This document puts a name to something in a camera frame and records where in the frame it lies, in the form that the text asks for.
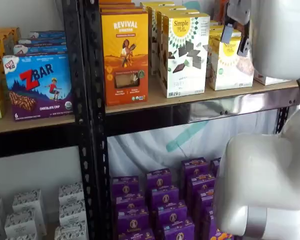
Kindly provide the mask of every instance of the cartoon child on box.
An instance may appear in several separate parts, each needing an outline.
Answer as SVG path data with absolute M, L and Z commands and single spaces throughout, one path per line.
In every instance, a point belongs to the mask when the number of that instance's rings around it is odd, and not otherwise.
M 57 79 L 55 77 L 52 78 L 52 84 L 49 84 L 48 86 L 45 86 L 46 88 L 50 88 L 49 89 L 49 93 L 54 94 L 53 99 L 54 100 L 58 100 L 58 96 L 59 96 L 59 91 L 55 90 L 61 90 L 61 88 L 57 88 Z

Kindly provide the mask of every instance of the purple snack box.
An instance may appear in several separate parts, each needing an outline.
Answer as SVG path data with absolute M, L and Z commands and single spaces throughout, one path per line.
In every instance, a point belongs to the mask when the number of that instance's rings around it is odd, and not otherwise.
M 221 157 L 216 158 L 216 159 L 213 159 L 213 160 L 210 162 L 210 169 L 211 169 L 211 172 L 213 173 L 213 175 L 214 175 L 215 177 L 217 177 L 217 173 L 218 173 L 220 161 L 221 161 Z
M 201 189 L 197 191 L 195 197 L 195 207 L 193 208 L 193 221 L 195 225 L 194 235 L 195 239 L 201 239 L 202 232 L 202 218 L 205 214 L 205 208 L 211 207 L 214 198 L 214 189 Z
M 149 211 L 146 206 L 121 209 L 118 212 L 117 233 L 119 237 L 149 228 Z
M 187 192 L 187 179 L 189 176 L 196 176 L 196 175 L 208 174 L 208 173 L 209 173 L 209 165 L 203 157 L 182 161 L 180 195 L 183 198 L 186 197 L 185 194 Z
M 146 174 L 146 189 L 151 190 L 168 186 L 172 183 L 171 172 L 168 168 L 150 171 Z
M 162 186 L 151 190 L 151 209 L 179 201 L 179 188 L 174 185 Z
M 215 181 L 216 178 L 212 175 L 212 173 L 189 177 L 188 186 L 186 189 L 186 204 L 188 206 L 189 213 L 192 213 L 197 191 L 201 189 L 213 188 L 215 186 Z
M 211 238 L 223 239 L 223 240 L 234 240 L 232 234 L 228 234 L 217 229 L 216 222 L 214 219 L 214 211 L 212 207 L 206 207 L 205 213 L 203 216 L 203 227 L 202 227 L 202 239 L 201 240 L 210 240 Z
M 114 198 L 125 194 L 137 194 L 138 192 L 138 176 L 118 176 L 112 179 L 112 196 Z
M 190 217 L 177 221 L 171 225 L 163 226 L 164 240 L 193 240 L 195 225 Z
M 123 196 L 117 196 L 115 202 L 115 209 L 134 209 L 145 205 L 145 196 L 138 193 L 128 193 Z
M 156 213 L 157 229 L 163 225 L 173 224 L 175 221 L 183 221 L 187 219 L 187 206 L 184 200 L 178 202 L 170 202 L 164 206 L 159 206 Z
M 119 240 L 155 240 L 155 235 L 151 228 L 142 230 L 137 233 L 131 233 L 119 237 Z

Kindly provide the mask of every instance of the wooden shelf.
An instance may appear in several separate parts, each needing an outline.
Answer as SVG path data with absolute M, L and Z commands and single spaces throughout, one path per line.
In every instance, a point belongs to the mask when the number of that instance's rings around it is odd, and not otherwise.
M 209 87 L 208 84 L 206 84 L 205 93 L 166 98 L 163 94 L 159 81 L 155 77 L 151 77 L 149 79 L 148 101 L 124 104 L 124 105 L 116 105 L 116 106 L 107 106 L 105 108 L 105 112 L 107 114 L 112 114 L 118 112 L 134 111 L 134 110 L 140 110 L 146 108 L 155 108 L 155 107 L 162 107 L 166 105 L 176 105 L 176 104 L 204 101 L 210 99 L 221 99 L 221 98 L 237 96 L 237 95 L 246 95 L 246 94 L 267 92 L 272 90 L 297 88 L 297 87 L 298 84 L 296 81 L 272 84 L 268 86 L 264 86 L 261 83 L 254 81 L 252 87 L 214 91 Z
M 0 119 L 0 133 L 41 128 L 61 124 L 71 124 L 74 122 L 74 115 L 56 116 L 16 122 L 13 118 L 11 108 L 9 107 L 4 117 Z

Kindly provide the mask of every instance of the blue snack box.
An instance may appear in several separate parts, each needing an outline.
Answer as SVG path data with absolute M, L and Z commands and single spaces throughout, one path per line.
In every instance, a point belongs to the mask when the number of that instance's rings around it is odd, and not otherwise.
M 30 39 L 63 38 L 65 36 L 65 31 L 31 31 L 28 34 Z
M 65 37 L 58 38 L 23 38 L 18 40 L 18 44 L 62 44 L 66 42 Z
M 68 115 L 73 112 L 68 55 L 31 53 L 3 57 L 16 121 Z
M 13 54 L 56 53 L 67 51 L 66 43 L 18 44 L 13 47 Z

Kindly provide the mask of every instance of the woman illustration on box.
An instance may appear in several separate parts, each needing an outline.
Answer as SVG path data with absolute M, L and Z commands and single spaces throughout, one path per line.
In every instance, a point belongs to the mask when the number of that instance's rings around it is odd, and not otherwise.
M 132 65 L 131 64 L 131 56 L 132 57 L 134 56 L 134 54 L 132 52 L 132 50 L 134 48 L 132 46 L 129 47 L 129 45 L 130 45 L 130 42 L 128 39 L 123 41 L 120 57 L 123 58 L 122 67 L 125 67 L 125 68 Z

